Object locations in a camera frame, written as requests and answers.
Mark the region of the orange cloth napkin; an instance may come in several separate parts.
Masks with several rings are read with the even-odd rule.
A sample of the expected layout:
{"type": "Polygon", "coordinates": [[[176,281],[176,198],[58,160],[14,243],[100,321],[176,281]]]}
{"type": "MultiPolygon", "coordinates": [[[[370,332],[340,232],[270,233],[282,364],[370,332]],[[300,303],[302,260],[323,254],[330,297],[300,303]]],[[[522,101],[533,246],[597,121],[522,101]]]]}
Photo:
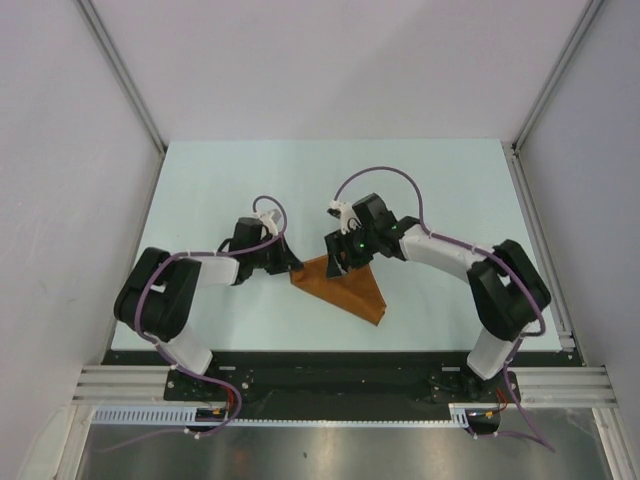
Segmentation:
{"type": "Polygon", "coordinates": [[[293,286],[359,319],[378,326],[387,309],[369,265],[329,278],[327,255],[306,261],[303,269],[289,274],[293,286]]]}

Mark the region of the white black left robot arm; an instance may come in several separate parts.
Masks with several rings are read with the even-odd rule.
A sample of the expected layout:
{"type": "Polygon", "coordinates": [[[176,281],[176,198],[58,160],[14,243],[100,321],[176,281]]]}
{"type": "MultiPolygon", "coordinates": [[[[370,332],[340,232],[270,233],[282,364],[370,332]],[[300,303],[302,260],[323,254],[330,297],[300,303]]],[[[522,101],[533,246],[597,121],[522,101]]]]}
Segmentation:
{"type": "Polygon", "coordinates": [[[256,269],[269,275],[298,272],[303,263],[278,229],[279,214],[270,211],[237,220],[221,250],[197,258],[145,249],[114,303],[115,318],[169,357],[169,363],[189,371],[186,387],[197,398],[214,397],[221,376],[209,368],[213,354],[189,327],[197,290],[210,286],[239,286],[256,269]]]}

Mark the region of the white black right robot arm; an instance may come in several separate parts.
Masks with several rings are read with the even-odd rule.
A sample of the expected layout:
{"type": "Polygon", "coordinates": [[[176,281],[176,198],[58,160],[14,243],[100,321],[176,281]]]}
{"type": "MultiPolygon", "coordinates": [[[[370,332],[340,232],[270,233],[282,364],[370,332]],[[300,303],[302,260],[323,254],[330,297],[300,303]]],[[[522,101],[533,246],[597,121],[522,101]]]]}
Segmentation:
{"type": "Polygon", "coordinates": [[[473,401],[497,389],[497,377],[532,324],[542,325],[551,294],[523,247],[507,239],[481,247],[435,233],[415,216],[396,215],[376,193],[353,203],[333,199],[328,212],[339,222],[324,238],[328,281],[362,285],[371,269],[416,313],[417,296],[441,279],[469,289],[480,331],[461,369],[460,387],[473,401]]]}

